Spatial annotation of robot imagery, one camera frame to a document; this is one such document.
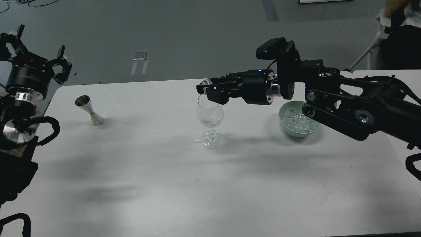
wine glass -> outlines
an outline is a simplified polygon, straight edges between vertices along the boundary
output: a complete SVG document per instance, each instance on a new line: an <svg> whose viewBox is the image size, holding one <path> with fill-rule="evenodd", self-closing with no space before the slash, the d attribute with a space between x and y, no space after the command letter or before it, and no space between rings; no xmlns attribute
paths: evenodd
<svg viewBox="0 0 421 237"><path fill-rule="evenodd" d="M209 128L218 126L224 117L224 110L218 103L208 100L201 94L197 99L197 118ZM202 143L208 148L215 148L222 144L222 135L216 130L207 130L202 136Z"/></svg>

ice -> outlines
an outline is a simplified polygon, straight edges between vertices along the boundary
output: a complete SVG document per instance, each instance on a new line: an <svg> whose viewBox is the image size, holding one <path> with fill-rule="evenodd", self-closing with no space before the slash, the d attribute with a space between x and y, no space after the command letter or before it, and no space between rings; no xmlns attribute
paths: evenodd
<svg viewBox="0 0 421 237"><path fill-rule="evenodd" d="M309 133L317 129L314 120L291 108L287 108L285 113L280 114L280 120L285 127L293 132Z"/></svg>

person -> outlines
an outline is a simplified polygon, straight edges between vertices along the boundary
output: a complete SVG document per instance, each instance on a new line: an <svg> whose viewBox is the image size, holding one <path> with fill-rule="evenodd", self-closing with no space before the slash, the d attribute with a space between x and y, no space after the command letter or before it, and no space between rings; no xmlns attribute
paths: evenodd
<svg viewBox="0 0 421 237"><path fill-rule="evenodd" d="M386 1L386 17L402 12L405 15L402 24L381 42L380 52L387 69L421 69L421 0Z"/></svg>

glass base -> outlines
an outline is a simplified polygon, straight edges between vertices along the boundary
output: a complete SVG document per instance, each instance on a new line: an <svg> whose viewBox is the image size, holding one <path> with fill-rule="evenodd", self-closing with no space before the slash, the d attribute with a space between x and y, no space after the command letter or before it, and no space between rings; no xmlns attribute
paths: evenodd
<svg viewBox="0 0 421 237"><path fill-rule="evenodd" d="M222 144L222 135L216 130L208 130L202 136L202 143L205 147L215 148Z"/></svg>

chair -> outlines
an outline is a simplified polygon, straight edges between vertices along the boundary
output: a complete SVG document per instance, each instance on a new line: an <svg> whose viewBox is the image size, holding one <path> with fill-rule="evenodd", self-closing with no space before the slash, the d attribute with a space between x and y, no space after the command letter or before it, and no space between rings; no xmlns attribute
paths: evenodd
<svg viewBox="0 0 421 237"><path fill-rule="evenodd" d="M376 20L379 21L379 24L372 44L370 44L370 46L357 58L357 60L355 60L355 62L348 69L345 69L346 71L350 72L365 56L367 56L367 70L387 69L383 61L383 57L380 53L380 44L384 40L383 38L380 38L380 35L383 28L384 33L390 34L395 28L399 27L405 20L405 15L402 11L390 19L384 15L384 9L381 9L376 16Z"/></svg>

